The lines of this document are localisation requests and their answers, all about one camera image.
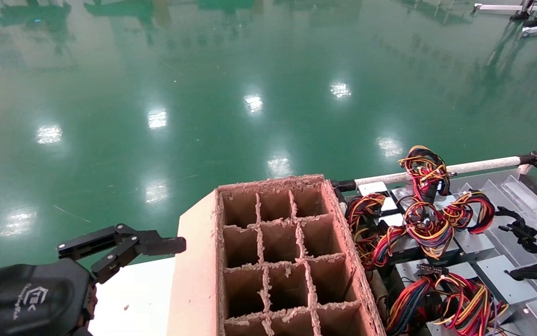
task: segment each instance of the white pipe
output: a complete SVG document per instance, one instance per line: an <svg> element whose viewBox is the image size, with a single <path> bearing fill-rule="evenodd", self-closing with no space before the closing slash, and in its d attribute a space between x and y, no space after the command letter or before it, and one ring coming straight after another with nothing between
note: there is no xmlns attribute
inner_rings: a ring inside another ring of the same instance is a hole
<svg viewBox="0 0 537 336"><path fill-rule="evenodd" d="M465 174L471 172L478 172L480 170L489 170L495 168L505 168L511 166L519 166L520 157L503 157L501 159L484 160L470 163L454 164L453 166L447 166L448 173ZM389 175L374 176L371 178L356 179L356 186L367 183L383 182L385 184L400 183L410 181L410 175L407 173L397 173Z"/></svg>

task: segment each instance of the green epoxy floor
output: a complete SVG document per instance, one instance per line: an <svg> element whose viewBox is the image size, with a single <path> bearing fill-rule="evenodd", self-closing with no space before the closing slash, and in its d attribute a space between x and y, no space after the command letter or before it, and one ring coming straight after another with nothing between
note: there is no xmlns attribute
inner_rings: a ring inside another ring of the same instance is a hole
<svg viewBox="0 0 537 336"><path fill-rule="evenodd" d="M217 185L537 149L537 37L438 0L0 1L0 266Z"/></svg>

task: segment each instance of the cardboard grid insert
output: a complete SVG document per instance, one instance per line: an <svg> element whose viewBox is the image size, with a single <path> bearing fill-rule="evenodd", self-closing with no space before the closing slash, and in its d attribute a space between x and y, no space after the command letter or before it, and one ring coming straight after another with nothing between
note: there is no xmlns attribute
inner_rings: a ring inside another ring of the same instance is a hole
<svg viewBox="0 0 537 336"><path fill-rule="evenodd" d="M372 336L321 176L219 187L219 333Z"/></svg>

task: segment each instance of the white table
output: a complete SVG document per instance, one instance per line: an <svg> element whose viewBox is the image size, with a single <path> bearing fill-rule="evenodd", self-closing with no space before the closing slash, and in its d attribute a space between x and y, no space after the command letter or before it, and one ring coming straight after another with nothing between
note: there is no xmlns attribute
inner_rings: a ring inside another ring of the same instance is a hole
<svg viewBox="0 0 537 336"><path fill-rule="evenodd" d="M93 336L166 336L175 258L129 265L104 285L88 331Z"/></svg>

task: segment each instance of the black robotic arm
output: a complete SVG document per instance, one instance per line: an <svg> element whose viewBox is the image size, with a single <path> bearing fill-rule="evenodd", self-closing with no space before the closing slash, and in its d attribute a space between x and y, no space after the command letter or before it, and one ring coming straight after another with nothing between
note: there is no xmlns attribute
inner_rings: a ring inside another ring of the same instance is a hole
<svg viewBox="0 0 537 336"><path fill-rule="evenodd" d="M92 272L76 262L111 248ZM118 224L59 245L54 264L0 268L0 336L91 336L96 283L105 283L140 254L177 254L185 248L184 238Z"/></svg>

